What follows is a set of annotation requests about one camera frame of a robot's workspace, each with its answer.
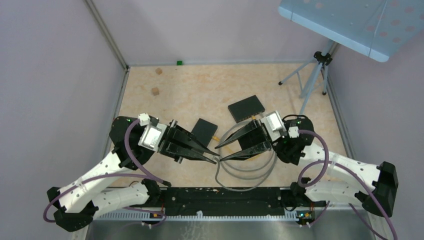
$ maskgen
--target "black clamp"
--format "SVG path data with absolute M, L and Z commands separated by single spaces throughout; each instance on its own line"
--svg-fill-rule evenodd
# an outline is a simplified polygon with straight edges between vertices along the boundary
M 328 66 L 331 61 L 333 60 L 331 58 L 331 54 L 327 53 L 325 56 L 322 55 L 322 52 L 317 51 L 315 52 L 315 54 L 313 55 L 313 57 L 319 62 L 321 63 L 323 66 Z

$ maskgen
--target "white wall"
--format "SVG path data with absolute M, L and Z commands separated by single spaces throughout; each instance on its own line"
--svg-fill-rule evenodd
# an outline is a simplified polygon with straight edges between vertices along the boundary
M 123 69 L 82 0 L 0 12 L 0 239 L 66 239 L 46 191 L 101 159 Z
M 330 76 L 359 161 L 396 165 L 393 224 L 400 240 L 423 239 L 424 31 L 388 62 L 342 47 Z
M 129 65 L 307 60 L 325 39 L 281 0 L 94 0 Z

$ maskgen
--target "pink polka dot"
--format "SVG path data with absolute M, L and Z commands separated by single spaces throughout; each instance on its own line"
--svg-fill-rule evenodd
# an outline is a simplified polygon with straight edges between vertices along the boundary
M 414 8 L 413 8 L 413 7 L 411 7 L 411 6 L 409 6 L 409 7 L 405 8 L 405 13 L 407 13 L 407 14 L 410 14 L 410 13 L 412 13 L 413 11 L 414 11 Z
M 401 20 L 399 20 L 399 19 L 395 19 L 395 20 L 393 20 L 393 21 L 391 21 L 391 25 L 392 26 L 396 26 L 396 25 L 399 25 L 401 23 Z
M 414 26 L 407 26 L 405 28 L 405 31 L 407 31 L 407 32 L 413 32 L 414 30 L 415 30 L 415 27 Z
M 396 1 L 396 0 L 393 0 L 393 1 L 391 1 L 390 6 L 391 7 L 397 7 L 397 6 L 399 6 L 399 2 Z

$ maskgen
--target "light blue ironing board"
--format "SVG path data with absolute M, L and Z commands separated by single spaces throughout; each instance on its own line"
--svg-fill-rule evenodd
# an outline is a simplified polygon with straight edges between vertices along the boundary
M 327 37 L 329 45 L 344 45 L 378 62 L 386 62 L 424 29 L 424 0 L 283 0 L 278 11 L 281 16 Z M 321 64 L 314 70 L 321 71 L 322 67 Z M 306 97 L 303 105 L 315 84 L 313 75 L 318 76 L 312 72 L 302 91 L 301 97 Z M 323 94 L 326 81 L 324 78 Z

